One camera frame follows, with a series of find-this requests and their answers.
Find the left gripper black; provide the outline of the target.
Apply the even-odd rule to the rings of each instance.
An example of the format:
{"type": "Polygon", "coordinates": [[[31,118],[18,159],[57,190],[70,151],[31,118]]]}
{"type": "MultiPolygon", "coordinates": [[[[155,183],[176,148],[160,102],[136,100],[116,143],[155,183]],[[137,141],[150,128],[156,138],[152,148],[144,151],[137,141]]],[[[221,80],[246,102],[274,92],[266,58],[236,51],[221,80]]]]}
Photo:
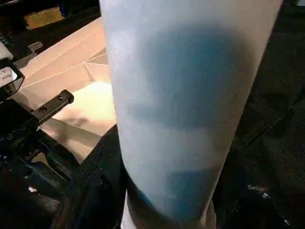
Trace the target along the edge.
{"type": "Polygon", "coordinates": [[[68,149],[41,129],[74,96],[63,90],[36,110],[14,99],[0,105],[0,200],[23,211],[53,215],[79,167],[68,149]]]}

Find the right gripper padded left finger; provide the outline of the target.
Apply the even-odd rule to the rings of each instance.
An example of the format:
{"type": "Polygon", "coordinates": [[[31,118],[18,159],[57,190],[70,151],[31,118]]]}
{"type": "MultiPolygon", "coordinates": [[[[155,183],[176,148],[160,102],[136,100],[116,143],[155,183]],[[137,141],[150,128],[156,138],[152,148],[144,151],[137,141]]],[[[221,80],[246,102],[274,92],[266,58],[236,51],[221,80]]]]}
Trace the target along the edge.
{"type": "Polygon", "coordinates": [[[118,129],[114,125],[73,173],[51,228],[121,228],[126,183],[118,129]]]}

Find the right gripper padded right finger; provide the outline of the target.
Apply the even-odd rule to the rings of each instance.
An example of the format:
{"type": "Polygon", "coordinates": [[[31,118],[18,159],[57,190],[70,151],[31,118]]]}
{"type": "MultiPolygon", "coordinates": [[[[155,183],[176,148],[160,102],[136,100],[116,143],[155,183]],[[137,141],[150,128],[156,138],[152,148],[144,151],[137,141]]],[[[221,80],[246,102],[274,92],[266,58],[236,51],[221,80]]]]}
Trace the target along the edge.
{"type": "Polygon", "coordinates": [[[234,139],[213,195],[218,229],[303,229],[305,194],[285,193],[262,153],[234,139]]]}

